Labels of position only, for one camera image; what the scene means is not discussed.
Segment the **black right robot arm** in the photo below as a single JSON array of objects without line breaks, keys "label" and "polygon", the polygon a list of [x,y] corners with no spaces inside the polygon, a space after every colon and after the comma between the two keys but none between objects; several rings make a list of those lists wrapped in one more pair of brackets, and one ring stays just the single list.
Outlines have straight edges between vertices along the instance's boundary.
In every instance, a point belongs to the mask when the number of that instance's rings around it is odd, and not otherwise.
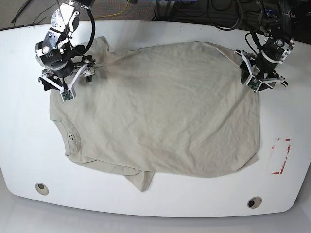
[{"label": "black right robot arm", "polygon": [[[35,46],[35,57],[44,67],[38,81],[44,90],[58,90],[61,93],[73,92],[73,84],[80,76],[87,82],[95,74],[95,59],[86,56],[95,37],[95,20],[91,12],[93,0],[67,0],[60,4],[51,17],[51,27],[43,41]],[[91,35],[86,46],[74,46],[72,34],[79,26],[80,10],[86,10],[91,21]]]}]

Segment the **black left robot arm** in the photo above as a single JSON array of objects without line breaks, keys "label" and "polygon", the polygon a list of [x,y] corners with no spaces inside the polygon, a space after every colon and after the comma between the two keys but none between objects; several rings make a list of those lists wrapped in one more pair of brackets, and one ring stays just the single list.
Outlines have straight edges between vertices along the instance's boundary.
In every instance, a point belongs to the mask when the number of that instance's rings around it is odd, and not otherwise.
[{"label": "black left robot arm", "polygon": [[284,31],[277,0],[257,0],[256,4],[259,6],[258,26],[250,26],[244,37],[252,53],[234,51],[242,58],[241,84],[254,92],[273,89],[276,83],[287,87],[287,81],[276,72],[276,67],[292,52],[294,38]]}]

